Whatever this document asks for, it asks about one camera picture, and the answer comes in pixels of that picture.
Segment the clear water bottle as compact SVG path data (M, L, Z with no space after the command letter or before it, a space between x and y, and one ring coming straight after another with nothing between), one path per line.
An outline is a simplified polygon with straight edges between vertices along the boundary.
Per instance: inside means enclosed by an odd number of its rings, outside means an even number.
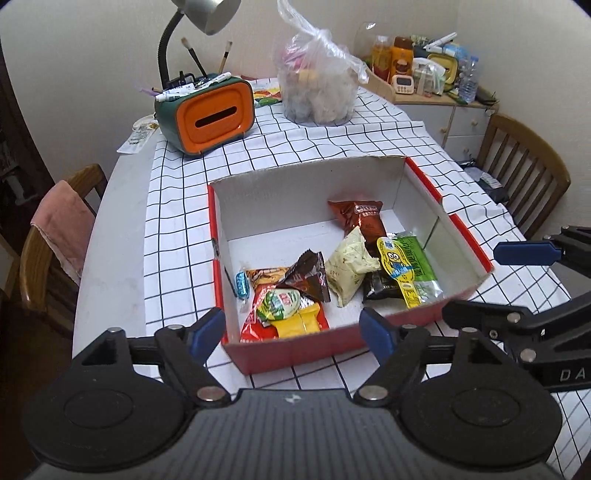
M459 98L462 104L475 101L479 83L479 57L466 57L461 62Z

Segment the clear plastic bag of snacks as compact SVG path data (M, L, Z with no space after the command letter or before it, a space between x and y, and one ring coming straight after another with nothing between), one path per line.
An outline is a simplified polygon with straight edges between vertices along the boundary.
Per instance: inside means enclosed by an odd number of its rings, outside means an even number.
M276 7L281 20L295 30L293 37L276 40L273 46L283 115L305 125L346 123L353 116L360 84L369 82L367 65L289 1L278 1Z

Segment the wooden chair right side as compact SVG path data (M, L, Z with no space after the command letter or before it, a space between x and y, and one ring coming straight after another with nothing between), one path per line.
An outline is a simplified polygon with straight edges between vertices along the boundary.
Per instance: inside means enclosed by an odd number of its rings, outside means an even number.
M526 239L535 237L571 185L560 155L518 120L496 113L476 157L476 166L506 191L502 204Z

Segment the green silver snack packet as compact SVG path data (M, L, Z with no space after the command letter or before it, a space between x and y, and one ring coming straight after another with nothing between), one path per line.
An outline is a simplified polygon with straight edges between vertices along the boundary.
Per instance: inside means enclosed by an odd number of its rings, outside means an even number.
M432 303L442 297L443 290L431 263L420 246L418 238L409 232L402 232L394 236L394 240L404 251L413 267L415 274L414 288L421 303Z

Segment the orange bottle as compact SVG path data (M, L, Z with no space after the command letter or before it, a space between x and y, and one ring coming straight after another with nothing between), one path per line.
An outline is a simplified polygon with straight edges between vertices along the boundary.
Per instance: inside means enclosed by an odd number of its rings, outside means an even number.
M413 41L411 38L397 36L392 47L391 77L394 75L412 75L414 61Z

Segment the orange green tissue box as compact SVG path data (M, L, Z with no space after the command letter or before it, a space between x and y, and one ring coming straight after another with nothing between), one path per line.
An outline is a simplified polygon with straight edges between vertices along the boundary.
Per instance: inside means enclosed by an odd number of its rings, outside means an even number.
M187 155L201 155L245 136L254 123L252 85L229 75L174 100L156 101L164 138Z

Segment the pale yellow snack packet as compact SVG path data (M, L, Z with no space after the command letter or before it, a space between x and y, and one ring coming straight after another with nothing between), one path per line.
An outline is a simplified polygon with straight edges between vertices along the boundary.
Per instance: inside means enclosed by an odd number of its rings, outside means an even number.
M339 308L353 299L367 273L380 269L381 262L370 255L360 229L353 229L325 263L329 288L337 294Z

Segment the red Oreo snack bag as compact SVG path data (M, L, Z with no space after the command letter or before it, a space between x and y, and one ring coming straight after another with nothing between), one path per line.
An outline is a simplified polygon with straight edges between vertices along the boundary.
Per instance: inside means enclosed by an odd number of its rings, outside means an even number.
M367 246L374 247L379 238L387 235L380 216L383 208L382 201L329 201L328 205L346 234L351 233L355 228L359 228Z

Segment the red cartoon chips bag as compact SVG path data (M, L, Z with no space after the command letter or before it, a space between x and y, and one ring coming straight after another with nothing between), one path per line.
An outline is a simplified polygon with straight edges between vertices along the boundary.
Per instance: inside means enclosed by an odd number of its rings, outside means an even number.
M287 267L245 270L252 287L252 308L245 317L240 341L252 343L301 337L329 330L322 304L293 288L276 286Z

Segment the dark brown chocolate packet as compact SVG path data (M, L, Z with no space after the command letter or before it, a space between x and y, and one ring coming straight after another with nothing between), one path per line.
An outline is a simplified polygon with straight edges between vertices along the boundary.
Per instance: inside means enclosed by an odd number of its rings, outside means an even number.
M277 287L296 289L314 302L329 303L328 276L324 256L321 252L304 251L294 265L277 283Z

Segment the wooden chair with pink towel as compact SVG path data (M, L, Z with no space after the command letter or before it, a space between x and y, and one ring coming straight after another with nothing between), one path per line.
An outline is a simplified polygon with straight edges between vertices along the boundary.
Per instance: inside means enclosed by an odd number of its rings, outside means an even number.
M107 179L102 168L90 164L74 173L66 181L86 201L94 191L102 197ZM26 313L45 321L65 336L73 334L79 285L61 268L60 263L40 233L31 225L22 249L19 287Z

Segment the blue foil candy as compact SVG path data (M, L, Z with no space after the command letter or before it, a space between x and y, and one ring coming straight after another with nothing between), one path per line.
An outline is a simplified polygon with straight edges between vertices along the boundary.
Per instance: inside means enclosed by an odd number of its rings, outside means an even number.
M238 299L249 299L249 277L245 270L239 270L235 275L235 292Z

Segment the yellow minion jelly cup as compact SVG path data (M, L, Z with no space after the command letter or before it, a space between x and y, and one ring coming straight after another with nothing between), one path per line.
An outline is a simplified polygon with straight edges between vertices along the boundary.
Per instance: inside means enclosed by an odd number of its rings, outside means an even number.
M422 300L415 287L415 270L401 244L389 237L380 237L377 240L377 249L384 271L399 285L406 306L420 306Z

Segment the black snack packet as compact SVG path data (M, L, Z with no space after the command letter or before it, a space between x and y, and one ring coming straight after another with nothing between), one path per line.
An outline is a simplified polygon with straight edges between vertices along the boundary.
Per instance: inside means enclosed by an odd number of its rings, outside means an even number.
M402 299L399 283L383 271L367 273L363 278L363 299L377 301L384 299Z

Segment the white grid tablecloth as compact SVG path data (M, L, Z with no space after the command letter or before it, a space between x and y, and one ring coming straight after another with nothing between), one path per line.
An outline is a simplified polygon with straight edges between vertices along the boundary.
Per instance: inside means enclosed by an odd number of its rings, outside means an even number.
M344 238L331 200L382 203L391 232L415 234L446 298L470 297L542 311L568 299L554 273L501 266L494 247L521 231L505 207L431 139L425 127L369 91L353 120L301 127L280 106L260 109L249 137L204 158L158 140L144 237L148 334L213 307L225 335L205 363L228 390L222 415L195 419L148 479L458 479L429 461L391 421L353 426L353 394L379 364L360 335L361 295L325 303L325 330L244 342L245 313L230 281L243 266L294 264L332 254Z

